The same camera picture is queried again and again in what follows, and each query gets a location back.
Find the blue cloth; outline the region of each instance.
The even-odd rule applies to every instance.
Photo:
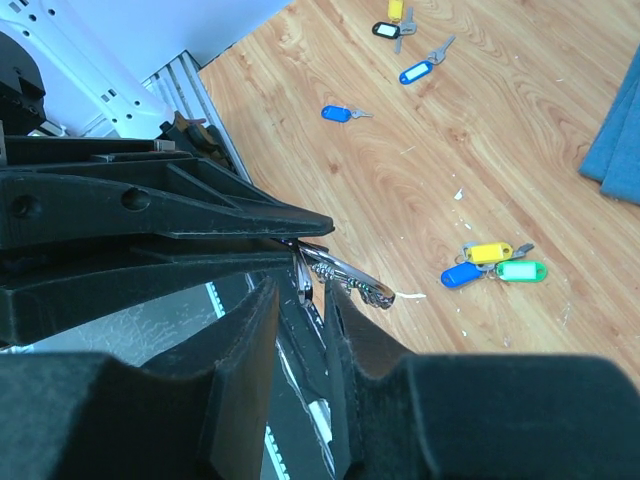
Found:
[[[605,195],[640,204],[640,48],[580,173]]]

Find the green key tag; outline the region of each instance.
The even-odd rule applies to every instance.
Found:
[[[496,266],[496,275],[505,282],[541,282],[547,267],[540,262],[502,262]]]

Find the black key tag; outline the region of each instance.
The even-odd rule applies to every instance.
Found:
[[[400,36],[400,27],[393,23],[378,22],[373,26],[371,32],[378,37],[395,40]]]

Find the screw hole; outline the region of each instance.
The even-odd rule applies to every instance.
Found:
[[[122,206],[132,212],[141,212],[151,204],[151,196],[139,188],[130,188],[120,198]]]
[[[15,218],[36,218],[42,213],[40,200],[32,195],[20,195],[11,202],[10,209]]]

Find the wood grain surface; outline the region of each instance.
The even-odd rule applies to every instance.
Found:
[[[576,173],[640,41],[640,2],[297,0],[202,72],[255,183],[334,218],[318,243],[404,293],[361,306],[418,352],[589,352],[640,384],[640,207]],[[398,74],[449,35],[442,65]],[[324,105],[375,114],[346,124]],[[463,189],[463,198],[454,195]],[[462,244],[533,242],[543,283],[448,290]]]

